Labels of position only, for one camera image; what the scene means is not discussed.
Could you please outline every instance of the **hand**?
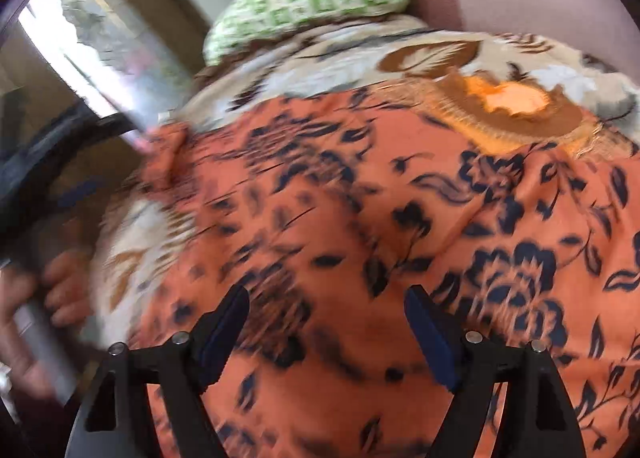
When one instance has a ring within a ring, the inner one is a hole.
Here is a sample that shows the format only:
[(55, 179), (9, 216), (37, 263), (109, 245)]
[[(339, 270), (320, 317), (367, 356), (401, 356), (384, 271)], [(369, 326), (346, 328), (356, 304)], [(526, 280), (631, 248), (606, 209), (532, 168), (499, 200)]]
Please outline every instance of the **hand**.
[[(88, 257), (66, 251), (52, 260), (42, 275), (51, 290), (45, 307), (54, 326), (77, 326), (91, 314), (88, 298)], [(34, 398), (50, 398), (54, 392), (44, 367), (34, 362), (18, 335), (14, 313), (36, 291), (34, 276), (12, 266), (0, 271), (0, 361), (12, 369), (12, 384)]]

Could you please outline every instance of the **orange floral fabric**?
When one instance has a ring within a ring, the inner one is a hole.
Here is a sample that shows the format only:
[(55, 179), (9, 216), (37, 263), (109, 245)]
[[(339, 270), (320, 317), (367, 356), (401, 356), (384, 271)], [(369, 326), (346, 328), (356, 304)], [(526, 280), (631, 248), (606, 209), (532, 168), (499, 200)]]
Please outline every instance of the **orange floral fabric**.
[[(152, 139), (144, 194), (194, 213), (196, 232), (134, 343), (162, 343), (247, 288), (249, 319), (203, 396), (232, 458), (423, 457), (450, 395), (404, 318), (415, 283), (497, 342), (542, 339), (590, 457), (612, 457), (636, 428), (638, 156), (576, 161), (553, 143), (486, 155), (436, 107), (363, 87)], [(158, 388), (150, 398), (177, 456)]]

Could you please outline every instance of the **silver rivet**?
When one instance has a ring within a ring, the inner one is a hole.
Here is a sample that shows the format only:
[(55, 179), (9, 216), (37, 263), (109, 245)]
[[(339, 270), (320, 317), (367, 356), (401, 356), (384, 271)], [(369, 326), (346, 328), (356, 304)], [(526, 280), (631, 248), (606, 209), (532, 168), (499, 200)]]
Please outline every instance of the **silver rivet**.
[(176, 332), (171, 336), (171, 341), (174, 344), (185, 344), (189, 340), (188, 332)]
[(478, 344), (482, 342), (482, 334), (480, 332), (467, 332), (465, 333), (465, 339), (469, 341), (471, 344)]
[(109, 346), (109, 353), (115, 357), (116, 355), (120, 355), (124, 352), (124, 348), (126, 347), (127, 345), (125, 343), (113, 343)]
[(531, 341), (531, 349), (535, 353), (542, 353), (546, 351), (546, 345), (540, 339), (535, 339)]

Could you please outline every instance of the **person's arm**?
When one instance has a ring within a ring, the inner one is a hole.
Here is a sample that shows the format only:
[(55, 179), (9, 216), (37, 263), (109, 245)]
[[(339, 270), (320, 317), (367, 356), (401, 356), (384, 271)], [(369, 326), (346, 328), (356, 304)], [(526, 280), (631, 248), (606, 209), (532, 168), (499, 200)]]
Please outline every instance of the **person's arm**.
[[(91, 313), (88, 299), (88, 258), (67, 251), (52, 260), (41, 281), (50, 288), (45, 306), (55, 326), (80, 326)], [(35, 291), (33, 276), (5, 267), (0, 271), (0, 361), (11, 369), (11, 399), (22, 433), (37, 456), (65, 455), (78, 403), (60, 406), (44, 367), (31, 358), (13, 321), (15, 310)]]

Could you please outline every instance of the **brown leaf print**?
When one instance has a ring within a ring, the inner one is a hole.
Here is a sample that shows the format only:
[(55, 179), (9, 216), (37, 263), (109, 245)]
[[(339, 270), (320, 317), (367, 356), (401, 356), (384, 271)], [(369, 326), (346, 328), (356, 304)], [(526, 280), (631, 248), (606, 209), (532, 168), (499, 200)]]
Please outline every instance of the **brown leaf print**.
[(480, 42), (440, 42), (402, 47), (378, 63), (382, 72), (404, 72), (407, 76), (435, 79), (460, 68), (478, 55)]
[(554, 46), (545, 38), (541, 38), (535, 34), (494, 34), (497, 38), (506, 41), (523, 54), (543, 54), (548, 52)]
[(126, 294), (127, 289), (129, 288), (129, 278), (138, 269), (140, 261), (142, 261), (142, 257), (145, 253), (146, 251), (126, 251), (116, 254), (104, 264), (104, 273), (106, 275), (117, 276), (116, 285), (110, 299), (110, 308), (112, 312)]

